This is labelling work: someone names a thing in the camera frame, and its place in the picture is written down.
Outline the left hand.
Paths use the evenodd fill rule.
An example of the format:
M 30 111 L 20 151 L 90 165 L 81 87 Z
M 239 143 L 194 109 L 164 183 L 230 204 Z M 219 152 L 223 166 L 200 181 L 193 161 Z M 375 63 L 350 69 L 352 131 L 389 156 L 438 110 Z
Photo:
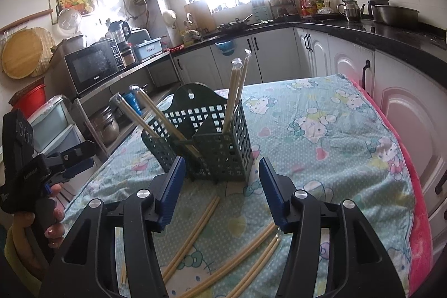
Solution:
M 57 249 L 62 244 L 65 236 L 65 227 L 62 225 L 62 221 L 65 218 L 65 210 L 63 207 L 56 206 L 53 209 L 52 215 L 54 224 L 50 225 L 46 229 L 45 236 L 49 240 L 49 247 L 52 249 Z

